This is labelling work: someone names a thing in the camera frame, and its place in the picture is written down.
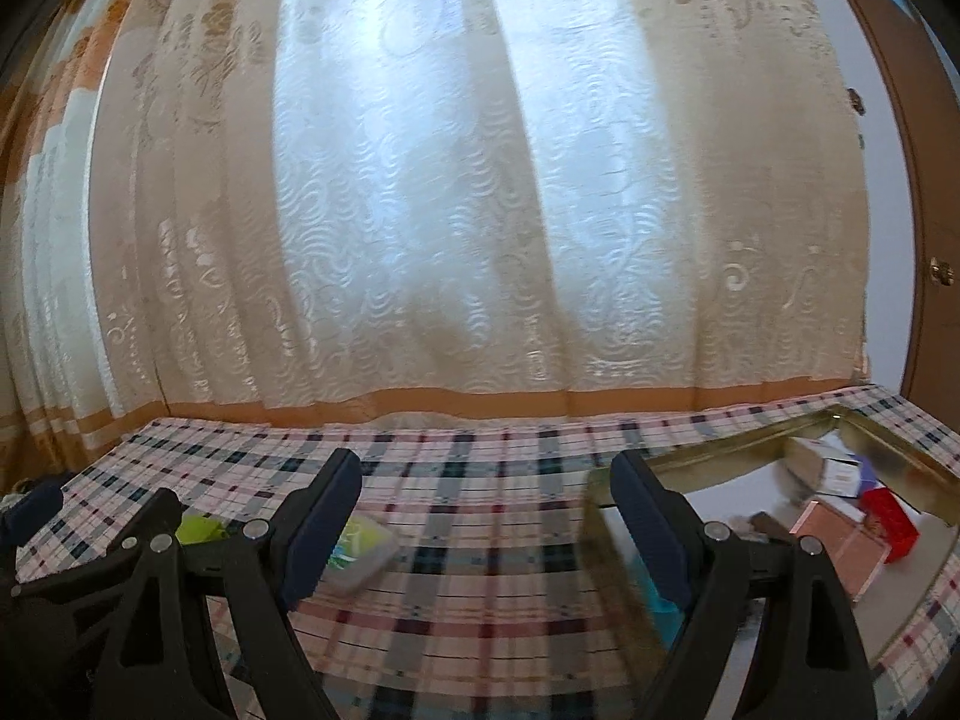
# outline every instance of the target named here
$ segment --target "checkered fabric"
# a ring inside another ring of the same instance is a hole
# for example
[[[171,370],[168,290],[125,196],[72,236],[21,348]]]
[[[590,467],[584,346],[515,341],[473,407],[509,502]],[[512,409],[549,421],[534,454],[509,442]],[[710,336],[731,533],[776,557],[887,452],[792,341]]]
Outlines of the checkered fabric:
[[[960,436],[879,386],[694,415],[618,415],[472,432],[356,426],[282,430],[160,419],[64,490],[61,515],[22,550],[21,581],[99,554],[139,501],[172,488],[229,522],[270,517],[338,446],[363,460],[357,511],[394,530],[400,552],[347,598],[317,592],[291,613],[343,718],[626,718],[626,672],[574,544],[591,469],[627,447],[659,454],[839,403],[960,473]],[[881,718],[909,715],[960,629],[960,549],[875,668]],[[226,605],[211,617],[234,701],[260,717]]]

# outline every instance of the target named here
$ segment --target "curtain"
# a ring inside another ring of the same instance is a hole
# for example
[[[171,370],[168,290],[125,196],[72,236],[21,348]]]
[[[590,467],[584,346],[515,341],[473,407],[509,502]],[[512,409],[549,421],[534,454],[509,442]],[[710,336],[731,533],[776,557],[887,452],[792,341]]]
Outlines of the curtain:
[[[856,369],[812,0],[70,0],[24,73],[0,430],[51,461],[160,413],[576,418]]]

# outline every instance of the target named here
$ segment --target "door handle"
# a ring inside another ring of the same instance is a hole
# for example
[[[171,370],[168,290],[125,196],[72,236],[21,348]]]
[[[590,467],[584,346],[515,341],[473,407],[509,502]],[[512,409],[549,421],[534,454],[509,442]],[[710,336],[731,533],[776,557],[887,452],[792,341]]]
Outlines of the door handle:
[[[942,287],[952,287],[956,280],[953,266],[944,260],[930,257],[930,279]]]

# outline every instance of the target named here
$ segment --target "door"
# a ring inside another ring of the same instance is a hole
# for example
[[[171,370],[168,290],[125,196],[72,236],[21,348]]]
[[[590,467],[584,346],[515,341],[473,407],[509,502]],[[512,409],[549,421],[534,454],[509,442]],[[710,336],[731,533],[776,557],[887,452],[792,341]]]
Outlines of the door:
[[[918,20],[891,0],[849,1],[890,94],[913,201],[917,271],[902,393],[960,431],[960,106]]]

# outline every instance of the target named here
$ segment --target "red object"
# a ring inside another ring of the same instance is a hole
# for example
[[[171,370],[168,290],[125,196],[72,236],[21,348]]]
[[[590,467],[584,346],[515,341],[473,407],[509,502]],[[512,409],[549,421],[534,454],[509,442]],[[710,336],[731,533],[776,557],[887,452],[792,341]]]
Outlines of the red object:
[[[920,534],[896,502],[896,495],[887,488],[875,488],[863,493],[859,504],[867,512],[863,524],[890,544],[886,562],[906,557]]]

